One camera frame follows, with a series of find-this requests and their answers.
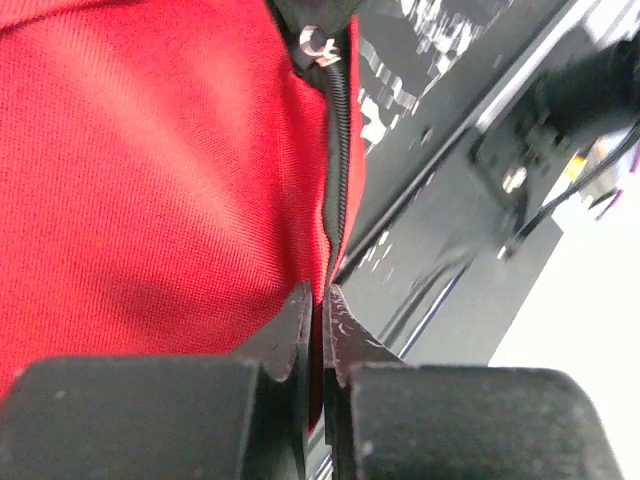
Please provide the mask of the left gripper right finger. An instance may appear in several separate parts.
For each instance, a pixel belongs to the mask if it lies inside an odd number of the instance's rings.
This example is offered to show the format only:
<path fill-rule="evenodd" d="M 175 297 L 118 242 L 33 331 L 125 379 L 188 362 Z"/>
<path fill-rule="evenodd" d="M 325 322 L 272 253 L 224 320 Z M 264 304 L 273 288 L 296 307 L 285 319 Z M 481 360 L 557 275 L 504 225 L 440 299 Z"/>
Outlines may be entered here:
<path fill-rule="evenodd" d="M 324 408 L 336 479 L 618 479 L 586 392 L 550 369 L 411 366 L 325 298 Z"/>

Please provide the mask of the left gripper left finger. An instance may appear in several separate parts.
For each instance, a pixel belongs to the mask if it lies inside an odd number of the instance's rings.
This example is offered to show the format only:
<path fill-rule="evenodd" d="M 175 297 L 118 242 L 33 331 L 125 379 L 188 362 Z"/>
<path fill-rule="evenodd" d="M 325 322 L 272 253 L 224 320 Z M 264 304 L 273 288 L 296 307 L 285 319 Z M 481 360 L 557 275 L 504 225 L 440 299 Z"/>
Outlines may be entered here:
<path fill-rule="evenodd" d="M 1 405 L 5 479 L 302 479 L 313 299 L 229 355 L 57 357 Z"/>

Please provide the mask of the red student backpack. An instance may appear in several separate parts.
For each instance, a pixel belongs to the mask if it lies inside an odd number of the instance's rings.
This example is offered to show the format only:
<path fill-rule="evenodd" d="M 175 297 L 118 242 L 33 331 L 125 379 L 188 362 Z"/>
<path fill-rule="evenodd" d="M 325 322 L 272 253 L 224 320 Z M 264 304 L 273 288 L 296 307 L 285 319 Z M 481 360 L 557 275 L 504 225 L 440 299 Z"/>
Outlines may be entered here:
<path fill-rule="evenodd" d="M 214 355 L 364 187 L 355 1 L 1 5 L 1 392 L 59 356 Z"/>

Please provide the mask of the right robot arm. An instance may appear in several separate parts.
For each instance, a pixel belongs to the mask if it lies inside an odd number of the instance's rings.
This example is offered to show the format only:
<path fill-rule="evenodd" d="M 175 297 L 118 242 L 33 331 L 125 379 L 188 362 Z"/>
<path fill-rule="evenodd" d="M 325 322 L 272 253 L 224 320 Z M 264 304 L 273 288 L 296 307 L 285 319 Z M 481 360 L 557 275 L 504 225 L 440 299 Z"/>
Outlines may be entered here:
<path fill-rule="evenodd" d="M 639 38 L 545 73 L 534 99 L 555 144 L 582 145 L 631 126 L 639 118 Z"/>

